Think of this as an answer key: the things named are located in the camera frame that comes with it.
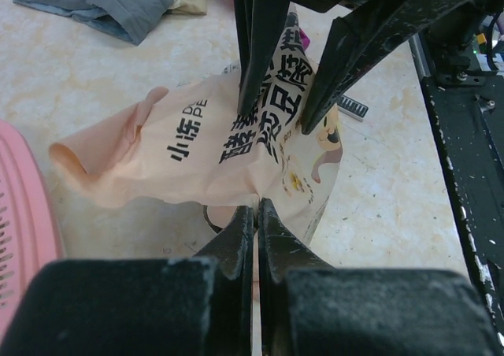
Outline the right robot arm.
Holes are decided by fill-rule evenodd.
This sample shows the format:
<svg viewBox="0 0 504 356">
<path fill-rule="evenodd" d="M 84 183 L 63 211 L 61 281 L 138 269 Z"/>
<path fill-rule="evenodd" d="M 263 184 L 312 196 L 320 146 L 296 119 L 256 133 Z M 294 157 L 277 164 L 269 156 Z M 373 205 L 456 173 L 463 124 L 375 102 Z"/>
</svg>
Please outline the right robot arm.
<svg viewBox="0 0 504 356">
<path fill-rule="evenodd" d="M 302 112 L 304 134 L 314 130 L 337 98 L 412 36 L 426 31 L 437 43 L 466 46 L 483 19 L 503 8 L 503 0 L 234 0 L 242 116 L 259 95 L 292 3 L 318 13 L 350 7 L 346 16 L 333 20 L 328 33 Z"/>
</svg>

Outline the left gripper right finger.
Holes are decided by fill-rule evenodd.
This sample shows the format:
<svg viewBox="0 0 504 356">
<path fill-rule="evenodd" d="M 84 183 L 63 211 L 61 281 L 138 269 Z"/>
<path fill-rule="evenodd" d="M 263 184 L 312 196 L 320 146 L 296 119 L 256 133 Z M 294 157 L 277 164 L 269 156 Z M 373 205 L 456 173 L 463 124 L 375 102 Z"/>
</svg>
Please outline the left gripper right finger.
<svg viewBox="0 0 504 356">
<path fill-rule="evenodd" d="M 283 224 L 273 202 L 258 211 L 258 261 L 263 355 L 311 355 L 328 349 L 330 310 L 318 291 L 334 268 Z"/>
</svg>

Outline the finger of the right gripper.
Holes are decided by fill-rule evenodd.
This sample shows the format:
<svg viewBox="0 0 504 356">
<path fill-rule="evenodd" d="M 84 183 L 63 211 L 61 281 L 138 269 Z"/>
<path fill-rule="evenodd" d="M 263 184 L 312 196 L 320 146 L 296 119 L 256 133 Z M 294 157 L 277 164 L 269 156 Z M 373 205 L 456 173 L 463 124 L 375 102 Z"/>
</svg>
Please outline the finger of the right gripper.
<svg viewBox="0 0 504 356">
<path fill-rule="evenodd" d="M 241 77 L 238 114 L 247 115 L 284 29 L 290 0 L 234 0 Z"/>
<path fill-rule="evenodd" d="M 342 2 L 350 13 L 333 20 L 302 112 L 302 132 L 311 133 L 334 101 L 399 45 L 471 0 L 314 0 L 326 12 Z"/>
</svg>

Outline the beige cat litter bag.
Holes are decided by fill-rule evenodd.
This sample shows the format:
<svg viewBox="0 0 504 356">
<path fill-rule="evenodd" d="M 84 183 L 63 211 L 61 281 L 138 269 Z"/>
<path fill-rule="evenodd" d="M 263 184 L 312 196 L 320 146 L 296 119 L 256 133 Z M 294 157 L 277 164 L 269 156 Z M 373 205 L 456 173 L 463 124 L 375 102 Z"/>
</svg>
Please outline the beige cat litter bag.
<svg viewBox="0 0 504 356">
<path fill-rule="evenodd" d="M 305 53 L 295 7 L 250 113 L 237 113 L 240 67 L 146 98 L 49 149 L 67 183 L 104 207 L 139 197 L 197 202 L 225 227 L 236 207 L 272 200 L 304 244 L 328 204 L 343 156 L 332 107 L 308 135 L 301 115 L 317 65 Z"/>
</svg>

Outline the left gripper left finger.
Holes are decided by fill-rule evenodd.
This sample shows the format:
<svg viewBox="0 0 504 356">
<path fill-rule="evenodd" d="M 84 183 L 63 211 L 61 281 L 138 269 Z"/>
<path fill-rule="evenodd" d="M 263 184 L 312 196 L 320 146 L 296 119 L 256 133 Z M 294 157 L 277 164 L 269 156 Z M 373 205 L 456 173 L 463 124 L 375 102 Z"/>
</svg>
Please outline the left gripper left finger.
<svg viewBox="0 0 504 356">
<path fill-rule="evenodd" d="M 238 207 L 229 224 L 197 254 L 212 263 L 204 355 L 250 355 L 254 211 Z"/>
</svg>

